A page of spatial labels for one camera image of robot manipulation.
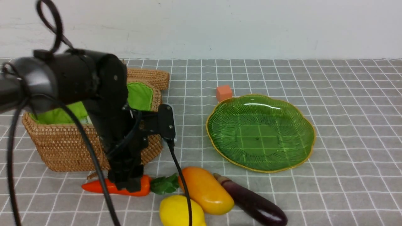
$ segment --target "white wall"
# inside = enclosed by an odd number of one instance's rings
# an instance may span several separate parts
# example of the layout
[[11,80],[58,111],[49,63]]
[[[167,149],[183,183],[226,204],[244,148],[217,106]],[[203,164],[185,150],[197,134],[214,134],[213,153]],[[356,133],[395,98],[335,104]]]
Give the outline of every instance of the white wall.
[[[121,58],[400,58],[401,0],[54,0],[76,47]],[[0,57],[48,48],[34,0],[0,0]]]

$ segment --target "eggplant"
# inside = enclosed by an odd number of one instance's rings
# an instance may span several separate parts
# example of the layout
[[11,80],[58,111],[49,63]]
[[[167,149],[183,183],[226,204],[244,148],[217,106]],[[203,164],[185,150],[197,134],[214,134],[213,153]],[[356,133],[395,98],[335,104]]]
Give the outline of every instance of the eggplant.
[[265,226],[287,225],[287,216],[274,203],[227,177],[223,177],[217,173],[214,173],[213,176],[231,195],[235,204],[260,224]]

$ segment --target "gray checkered mat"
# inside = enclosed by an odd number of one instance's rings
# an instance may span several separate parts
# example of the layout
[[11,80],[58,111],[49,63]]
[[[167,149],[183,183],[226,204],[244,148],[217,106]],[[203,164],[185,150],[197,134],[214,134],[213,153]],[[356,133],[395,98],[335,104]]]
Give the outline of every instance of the gray checkered mat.
[[[230,177],[281,207],[289,226],[399,226],[402,222],[402,60],[142,60],[128,66],[171,72],[162,93],[175,111],[181,166]],[[212,148],[205,122],[217,104],[215,89],[235,96],[258,93],[294,104],[314,125],[314,153],[280,173],[247,171]],[[0,222],[13,225],[5,149],[11,113],[0,115]],[[47,169],[20,124],[14,171],[25,225],[112,225],[102,195],[83,192],[89,172]],[[156,176],[176,171],[170,153],[146,165]],[[159,226],[164,196],[112,195],[126,226]],[[208,226],[258,226],[235,207],[206,215]]]

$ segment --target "orange cube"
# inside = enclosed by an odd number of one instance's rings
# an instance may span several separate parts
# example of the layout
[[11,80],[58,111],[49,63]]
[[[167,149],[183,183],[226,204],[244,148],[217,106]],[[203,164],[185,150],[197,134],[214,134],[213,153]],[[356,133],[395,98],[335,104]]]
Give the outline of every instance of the orange cube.
[[216,88],[216,99],[221,102],[223,100],[232,98],[232,89],[229,85],[218,86]]

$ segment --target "black cable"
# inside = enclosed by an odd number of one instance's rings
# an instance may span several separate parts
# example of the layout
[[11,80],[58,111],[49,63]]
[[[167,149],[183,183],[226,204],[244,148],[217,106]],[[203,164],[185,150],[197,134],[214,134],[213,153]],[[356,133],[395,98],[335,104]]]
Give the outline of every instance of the black cable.
[[174,154],[174,141],[169,140],[169,141],[167,141],[167,143],[168,143],[168,146],[169,146],[170,153],[172,154],[174,164],[176,165],[178,174],[180,176],[181,182],[183,183],[184,193],[185,193],[185,196],[187,198],[187,206],[188,206],[188,209],[189,209],[189,226],[192,226],[193,225],[193,213],[192,213],[192,210],[191,210],[191,199],[190,199],[189,189],[187,188],[187,184],[186,184],[186,181],[184,179],[183,173],[181,171],[180,165],[179,165],[179,163],[177,161],[176,155]]
[[[49,8],[53,16],[56,27],[53,27],[43,15],[42,2],[46,4],[47,7]],[[56,8],[56,5],[51,0],[38,0],[36,2],[36,12],[38,13],[39,18],[42,20],[45,26],[55,34],[54,44],[52,49],[50,50],[51,53],[55,53],[59,49],[61,42],[66,44],[70,49],[74,49],[71,42],[63,35],[62,18]]]
[[103,172],[101,170],[101,167],[99,165],[99,161],[96,158],[95,151],[92,147],[92,144],[88,138],[88,136],[85,133],[84,128],[82,127],[82,124],[80,123],[79,119],[74,115],[74,113],[61,101],[46,95],[46,94],[33,94],[31,97],[27,97],[26,99],[23,100],[23,102],[18,106],[17,110],[14,113],[14,116],[12,118],[12,123],[11,123],[11,128],[10,128],[10,133],[9,133],[9,138],[8,138],[8,147],[7,147],[7,180],[8,180],[8,189],[10,192],[10,200],[11,200],[11,207],[12,207],[12,212],[14,214],[14,220],[17,226],[21,226],[21,220],[18,212],[18,206],[15,198],[15,190],[14,190],[14,177],[13,177],[13,171],[12,171],[12,150],[14,147],[14,136],[15,136],[15,129],[16,129],[16,124],[19,119],[19,115],[22,111],[22,109],[28,104],[31,98],[33,97],[45,97],[51,101],[53,101],[56,105],[58,105],[59,108],[63,109],[73,120],[75,125],[77,126],[77,129],[79,130],[82,139],[85,143],[85,146],[87,147],[92,161],[95,166],[95,170],[98,174],[99,177],[99,182],[101,184],[102,190],[103,190],[103,195],[105,197],[105,202],[106,205],[109,209],[110,216],[112,218],[112,221],[115,226],[120,226],[119,219],[117,218],[116,211],[114,209],[112,200],[110,198],[110,194],[107,190],[106,183],[105,183],[105,177],[103,175]]
[[7,181],[8,181],[8,191],[10,193],[10,203],[12,213],[14,214],[14,221],[16,226],[21,226],[21,218],[18,212],[17,200],[15,198],[15,189],[14,189],[14,173],[12,170],[12,159],[13,159],[13,148],[14,148],[14,137],[15,130],[17,128],[18,119],[20,117],[20,113],[23,108],[28,104],[29,99],[24,99],[21,104],[18,105],[17,109],[14,112],[14,116],[11,120],[10,132],[7,140]]

